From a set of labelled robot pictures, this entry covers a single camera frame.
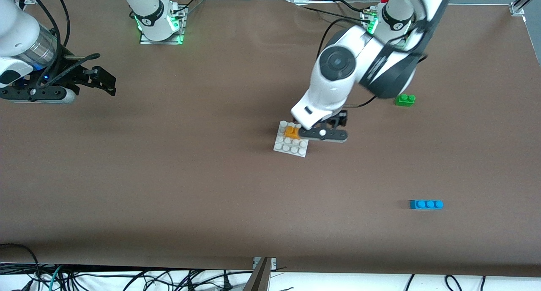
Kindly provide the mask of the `small metal bracket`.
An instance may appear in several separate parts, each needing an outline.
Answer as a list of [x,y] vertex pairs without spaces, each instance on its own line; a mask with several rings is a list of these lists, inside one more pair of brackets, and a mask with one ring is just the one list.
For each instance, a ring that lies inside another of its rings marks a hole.
[[[252,262],[252,270],[255,270],[255,269],[257,268],[259,262],[261,262],[262,259],[263,259],[263,258],[261,258],[261,257],[255,257],[255,258],[253,258],[253,262]],[[276,258],[271,258],[271,259],[270,259],[270,263],[271,263],[270,271],[271,271],[271,272],[276,271],[276,269],[277,269]]]

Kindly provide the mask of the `grey slanted beam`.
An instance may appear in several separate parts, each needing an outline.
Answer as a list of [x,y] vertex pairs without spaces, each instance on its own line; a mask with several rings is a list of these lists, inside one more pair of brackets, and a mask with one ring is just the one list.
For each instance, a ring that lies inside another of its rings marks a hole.
[[271,275],[271,258],[265,257],[252,271],[242,291],[268,291]]

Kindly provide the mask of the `brown table cover sheet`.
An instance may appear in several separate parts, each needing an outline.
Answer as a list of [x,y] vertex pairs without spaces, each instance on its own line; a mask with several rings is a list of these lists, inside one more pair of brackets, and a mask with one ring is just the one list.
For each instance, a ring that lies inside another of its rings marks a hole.
[[[451,5],[409,108],[279,153],[330,16],[209,0],[140,45],[124,0],[66,0],[69,43],[117,78],[68,105],[0,102],[0,243],[40,262],[541,276],[541,67],[504,5]],[[442,210],[411,210],[438,199]]]

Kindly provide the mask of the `white studded base plate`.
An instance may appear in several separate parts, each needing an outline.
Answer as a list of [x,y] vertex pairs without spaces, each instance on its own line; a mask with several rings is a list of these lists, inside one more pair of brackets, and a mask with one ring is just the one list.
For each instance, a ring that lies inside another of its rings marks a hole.
[[286,126],[288,125],[292,127],[301,128],[301,124],[296,124],[292,122],[287,122],[285,120],[281,120],[279,123],[279,128],[277,131],[273,150],[284,153],[284,154],[289,154],[289,155],[305,158],[306,152],[309,146],[309,141],[307,139],[302,139],[302,138],[300,138],[300,140],[297,140],[297,139],[290,139],[290,138],[284,137],[284,130]]

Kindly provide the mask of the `blue three-stud block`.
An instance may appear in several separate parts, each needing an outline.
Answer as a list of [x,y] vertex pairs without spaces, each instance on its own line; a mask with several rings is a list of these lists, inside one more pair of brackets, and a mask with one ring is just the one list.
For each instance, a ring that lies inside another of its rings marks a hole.
[[411,210],[442,210],[444,202],[438,199],[412,199],[409,207]]

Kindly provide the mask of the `aluminium profile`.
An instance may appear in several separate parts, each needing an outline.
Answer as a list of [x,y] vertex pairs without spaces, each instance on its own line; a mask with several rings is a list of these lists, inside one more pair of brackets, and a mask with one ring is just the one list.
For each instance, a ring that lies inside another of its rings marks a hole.
[[524,8],[533,0],[514,0],[508,5],[512,16],[523,16]]

